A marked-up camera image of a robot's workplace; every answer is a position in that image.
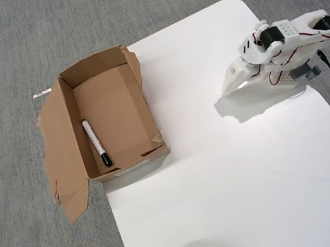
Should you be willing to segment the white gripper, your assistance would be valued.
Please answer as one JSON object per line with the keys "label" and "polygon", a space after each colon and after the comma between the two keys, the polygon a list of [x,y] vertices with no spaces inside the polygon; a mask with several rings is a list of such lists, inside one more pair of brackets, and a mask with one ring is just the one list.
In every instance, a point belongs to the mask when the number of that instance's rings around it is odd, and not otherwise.
{"label": "white gripper", "polygon": [[247,88],[254,88],[265,83],[258,79],[261,75],[261,64],[250,64],[242,58],[237,58],[227,68],[222,85],[222,95],[229,95]]}

